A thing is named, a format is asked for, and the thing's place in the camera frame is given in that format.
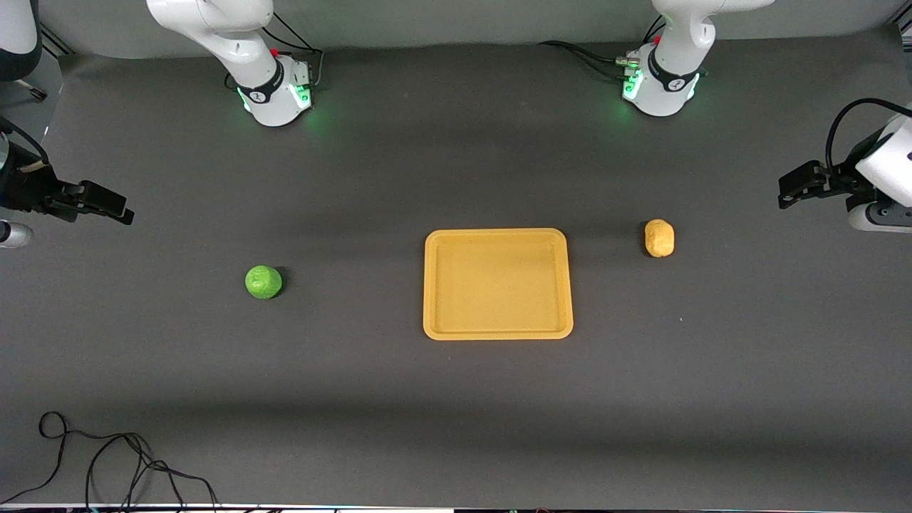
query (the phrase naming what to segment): black cord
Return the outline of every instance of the black cord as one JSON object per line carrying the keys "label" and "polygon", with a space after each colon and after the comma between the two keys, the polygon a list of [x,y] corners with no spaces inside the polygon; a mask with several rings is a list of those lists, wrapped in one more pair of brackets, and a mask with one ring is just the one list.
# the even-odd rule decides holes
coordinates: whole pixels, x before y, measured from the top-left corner
{"label": "black cord", "polygon": [[[51,434],[48,434],[47,431],[45,430],[45,423],[46,423],[47,419],[49,419],[51,417],[56,417],[60,421],[60,424],[62,427],[60,434],[51,435]],[[170,468],[168,466],[168,464],[165,463],[164,461],[162,461],[160,459],[154,459],[151,456],[151,448],[149,446],[149,442],[147,442],[146,439],[143,438],[141,434],[129,432],[129,433],[97,435],[97,434],[86,433],[85,431],[80,431],[78,429],[70,429],[69,426],[67,425],[66,417],[64,417],[63,414],[61,414],[60,412],[53,412],[53,411],[46,412],[45,414],[41,415],[41,419],[38,421],[38,433],[41,434],[41,437],[45,438],[46,440],[57,440],[57,439],[60,440],[60,447],[57,450],[57,463],[54,465],[54,470],[51,472],[51,475],[45,480],[44,483],[38,485],[37,487],[32,487],[27,490],[23,490],[15,495],[13,495],[12,497],[4,500],[3,502],[0,502],[0,505],[6,504],[7,502],[10,502],[12,500],[16,500],[17,498],[19,498],[29,492],[34,492],[43,487],[46,487],[51,481],[53,481],[54,477],[57,476],[57,472],[59,472],[59,470],[60,470],[60,464],[63,461],[63,453],[64,453],[64,449],[67,446],[67,438],[72,434],[78,434],[79,436],[82,436],[84,438],[88,438],[91,440],[107,440],[105,442],[105,444],[95,453],[95,455],[92,456],[92,459],[88,464],[88,471],[86,472],[86,485],[85,485],[85,496],[84,496],[87,511],[91,510],[91,505],[89,503],[89,488],[93,481],[93,473],[95,471],[95,464],[98,462],[98,458],[101,457],[101,454],[104,453],[105,450],[107,450],[109,447],[114,445],[116,442],[118,442],[118,440],[123,440],[124,443],[126,443],[127,446],[137,455],[137,464],[136,464],[135,470],[133,471],[133,477],[130,480],[130,489],[127,491],[127,495],[124,497],[123,502],[120,503],[121,510],[127,511],[130,509],[130,506],[133,501],[133,494],[136,490],[136,486],[139,484],[139,482],[142,479],[142,476],[145,474],[145,472],[147,470],[151,470],[153,472],[161,472],[168,476],[168,479],[171,483],[171,490],[174,492],[174,496],[177,498],[178,502],[181,504],[181,508],[184,508],[187,503],[183,500],[183,497],[181,496],[181,492],[177,488],[177,483],[174,481],[174,478],[181,477],[184,479],[190,479],[190,480],[196,480],[196,481],[202,482],[206,486],[206,491],[209,493],[209,499],[212,501],[212,511],[213,512],[217,511],[215,505],[219,503],[218,497],[215,496],[215,491],[212,489],[212,485],[210,485],[209,481],[207,481],[206,479],[203,479],[202,477],[192,476],[190,474],[185,474],[178,470],[174,470],[173,468]]]}
{"label": "black cord", "polygon": [[559,47],[569,51],[574,57],[578,58],[583,64],[587,65],[589,68],[593,69],[595,73],[609,79],[621,79],[618,75],[615,75],[609,71],[606,71],[596,64],[599,63],[610,63],[614,64],[615,60],[613,58],[606,58],[598,55],[597,53],[591,52],[583,47],[574,45],[573,43],[567,43],[565,41],[542,41],[539,45],[546,45],[549,47]]}
{"label": "black cord", "polygon": [[663,26],[665,26],[664,23],[659,26],[656,26],[656,24],[661,20],[662,20],[662,16],[659,15],[659,17],[657,17],[655,19],[655,21],[652,22],[652,25],[650,25],[646,31],[646,35],[643,36],[643,43],[647,43],[649,41],[649,38],[652,37],[653,34],[657,33],[659,30],[662,29]]}
{"label": "black cord", "polygon": [[12,121],[8,120],[7,118],[4,118],[3,116],[0,116],[0,130],[3,130],[5,132],[18,133],[19,135],[22,136],[23,139],[28,141],[29,144],[31,144],[36,150],[38,150],[38,154],[41,155],[41,162],[44,162],[45,164],[50,163],[50,160],[47,158],[47,152],[45,152],[45,149],[42,148],[40,144],[38,144],[38,141],[32,139],[32,136],[28,135],[26,133],[26,131],[17,127]]}
{"label": "black cord", "polygon": [[297,37],[298,41],[301,41],[302,43],[304,43],[304,46],[305,46],[305,47],[308,47],[308,48],[310,48],[311,50],[316,51],[316,48],[311,47],[311,46],[310,46],[310,43],[306,42],[306,41],[304,40],[303,37],[301,37],[300,35],[298,35],[298,33],[295,32],[295,30],[294,30],[292,27],[290,27],[290,26],[284,21],[284,19],[282,19],[282,17],[281,17],[280,15],[278,15],[278,13],[273,13],[273,16],[275,16],[275,19],[279,20],[279,23],[281,23],[282,25],[285,26],[285,28],[288,29],[288,32],[291,32],[292,34],[294,34],[295,37]]}
{"label": "black cord", "polygon": [[898,23],[899,20],[902,19],[902,17],[905,16],[907,12],[909,12],[909,9],[912,9],[912,5],[907,5],[906,8],[903,9],[903,12],[896,15],[896,17],[893,18],[893,23]]}
{"label": "black cord", "polygon": [[311,47],[311,46],[310,46],[310,43],[308,43],[303,37],[301,37],[300,34],[298,34],[291,26],[289,26],[289,25],[284,21],[284,19],[282,19],[282,17],[281,17],[280,15],[278,15],[278,13],[273,13],[273,16],[275,16],[275,19],[279,20],[279,22],[280,22],[282,25],[284,25],[285,28],[287,28],[289,32],[291,32],[292,34],[294,34],[295,37],[297,37],[297,39],[298,39],[299,41],[301,41],[302,44],[304,44],[304,46],[303,46],[303,47],[300,47],[300,46],[298,46],[298,45],[293,45],[293,44],[289,43],[288,41],[285,41],[284,39],[282,39],[282,38],[280,38],[280,37],[277,37],[275,34],[273,34],[273,33],[270,32],[267,28],[264,27],[264,28],[263,28],[263,31],[266,33],[267,36],[271,37],[272,39],[275,39],[276,41],[278,41],[279,43],[282,43],[283,45],[286,45],[287,47],[292,47],[292,48],[296,48],[296,49],[299,49],[299,50],[304,50],[305,52],[310,52],[310,53],[313,54],[313,55],[319,55],[319,56],[320,56],[320,59],[319,59],[317,65],[316,65],[316,80],[314,80],[313,83],[311,84],[311,87],[316,87],[316,86],[318,86],[318,85],[320,84],[320,80],[323,78],[323,57],[326,56],[326,52],[324,52],[324,51],[321,50],[320,48]]}
{"label": "black cord", "polygon": [[50,32],[46,31],[43,27],[41,28],[41,35],[44,36],[44,39],[50,41],[52,45],[60,48],[60,52],[63,53],[63,55],[69,55],[71,53],[63,46],[63,44],[61,44],[56,36],[52,37]]}
{"label": "black cord", "polygon": [[654,31],[652,31],[652,32],[650,32],[650,33],[648,33],[648,34],[646,34],[646,37],[644,38],[643,42],[644,42],[644,43],[648,43],[648,42],[649,42],[649,39],[650,39],[651,37],[653,37],[654,35],[658,34],[658,31],[661,30],[661,29],[663,29],[663,28],[665,28],[665,24],[664,24],[664,23],[663,23],[662,25],[657,26],[656,29],[655,29]]}
{"label": "black cord", "polygon": [[[234,85],[232,86],[231,84],[229,84],[228,80],[234,82]],[[237,82],[234,80],[234,77],[231,76],[231,73],[225,73],[225,80],[223,81],[223,84],[224,84],[225,88],[228,90],[237,89]]]}
{"label": "black cord", "polygon": [[903,107],[902,105],[897,105],[892,101],[886,101],[885,99],[880,98],[862,98],[849,103],[842,110],[836,114],[833,124],[830,125],[830,133],[826,136],[826,149],[824,157],[826,159],[826,168],[833,170],[833,140],[836,137],[836,129],[839,128],[839,122],[843,120],[845,114],[848,114],[849,110],[858,107],[859,105],[864,105],[866,103],[872,103],[874,105],[879,105],[885,109],[890,109],[893,112],[902,114],[909,118],[912,118],[912,110]]}
{"label": "black cord", "polygon": [[57,59],[57,54],[55,54],[54,52],[52,52],[52,51],[50,50],[50,48],[46,47],[44,43],[41,44],[41,47],[42,47],[42,48],[43,48],[51,57],[53,57],[54,59]]}
{"label": "black cord", "polygon": [[589,51],[583,47],[580,47],[579,45],[574,45],[573,43],[567,43],[566,41],[556,41],[556,40],[552,39],[549,41],[542,41],[541,43],[539,43],[539,45],[547,45],[549,47],[565,48],[572,52],[582,54],[593,60],[597,60],[598,62],[608,62],[611,64],[614,64],[614,62],[615,62],[615,60],[613,58],[602,57],[595,52]]}

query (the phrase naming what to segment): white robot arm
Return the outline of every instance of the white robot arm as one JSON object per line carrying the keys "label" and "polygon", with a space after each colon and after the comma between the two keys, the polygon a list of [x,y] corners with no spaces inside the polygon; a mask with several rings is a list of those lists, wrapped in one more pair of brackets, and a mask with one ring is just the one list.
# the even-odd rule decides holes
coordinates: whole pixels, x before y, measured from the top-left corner
{"label": "white robot arm", "polygon": [[[858,105],[899,112],[859,142],[844,162],[832,163],[839,121]],[[779,179],[779,208],[808,198],[849,194],[849,225],[870,232],[912,233],[912,110],[882,99],[853,101],[836,116],[826,143],[827,163],[809,161]]]}
{"label": "white robot arm", "polygon": [[775,0],[652,0],[665,18],[658,44],[648,42],[627,52],[622,96],[650,116],[670,116],[693,97],[700,64],[716,41],[710,16],[750,11]]}
{"label": "white robot arm", "polygon": [[261,124],[290,123],[310,108],[307,64],[274,56],[256,33],[273,17],[272,0],[146,0],[159,25],[218,58],[238,84],[244,108]]}

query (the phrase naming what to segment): yellow potato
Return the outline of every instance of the yellow potato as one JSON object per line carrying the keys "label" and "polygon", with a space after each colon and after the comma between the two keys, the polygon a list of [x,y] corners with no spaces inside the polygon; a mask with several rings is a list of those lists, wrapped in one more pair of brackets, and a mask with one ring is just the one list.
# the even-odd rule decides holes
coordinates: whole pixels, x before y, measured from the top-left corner
{"label": "yellow potato", "polygon": [[653,257],[667,257],[675,250],[675,229],[662,219],[646,223],[646,250]]}

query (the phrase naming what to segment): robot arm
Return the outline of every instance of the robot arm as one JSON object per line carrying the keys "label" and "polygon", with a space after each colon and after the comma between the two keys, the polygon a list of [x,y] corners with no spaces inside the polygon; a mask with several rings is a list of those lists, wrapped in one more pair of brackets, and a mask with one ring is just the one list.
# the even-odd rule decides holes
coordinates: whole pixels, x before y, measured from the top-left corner
{"label": "robot arm", "polygon": [[[35,146],[40,155],[9,141],[5,132],[13,131]],[[97,183],[58,180],[41,146],[13,123],[0,118],[0,206],[50,214],[70,223],[80,214],[95,214],[130,225],[133,211],[126,208],[126,203],[127,198]],[[0,247],[24,246],[31,238],[31,229],[25,225],[6,221],[0,225]]]}
{"label": "robot arm", "polygon": [[750,11],[775,0],[652,0],[665,18],[658,43],[627,52],[623,98],[650,116],[670,116],[693,97],[698,70],[716,41],[710,16]]}
{"label": "robot arm", "polygon": [[275,56],[256,30],[273,17],[272,0],[146,0],[159,25],[209,50],[238,84],[244,108],[275,127],[310,108],[306,63]]}
{"label": "robot arm", "polygon": [[834,121],[827,141],[832,152],[838,122],[853,107],[875,103],[901,112],[859,142],[844,162],[809,161],[779,179],[779,208],[808,198],[849,194],[849,225],[873,232],[912,233],[912,110],[881,99],[847,105]]}

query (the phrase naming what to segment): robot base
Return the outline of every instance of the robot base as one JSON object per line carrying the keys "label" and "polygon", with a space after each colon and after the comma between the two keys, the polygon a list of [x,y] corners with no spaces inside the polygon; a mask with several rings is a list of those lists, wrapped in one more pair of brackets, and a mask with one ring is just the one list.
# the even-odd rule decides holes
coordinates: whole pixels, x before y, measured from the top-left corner
{"label": "robot base", "polygon": [[[627,58],[638,58],[639,62],[646,63],[649,54],[656,49],[656,45],[647,43],[636,50],[627,52]],[[693,98],[693,90],[700,80],[700,74],[680,91],[668,92],[662,82],[652,75],[649,66],[640,66],[624,82],[622,98],[633,103],[638,109],[650,116],[664,118],[677,113],[684,107],[687,100]]]}
{"label": "robot base", "polygon": [[254,115],[261,125],[280,127],[297,118],[298,114],[310,109],[310,72],[307,63],[298,62],[288,56],[276,58],[283,68],[283,82],[266,103],[248,100],[238,89],[244,101],[244,108]]}

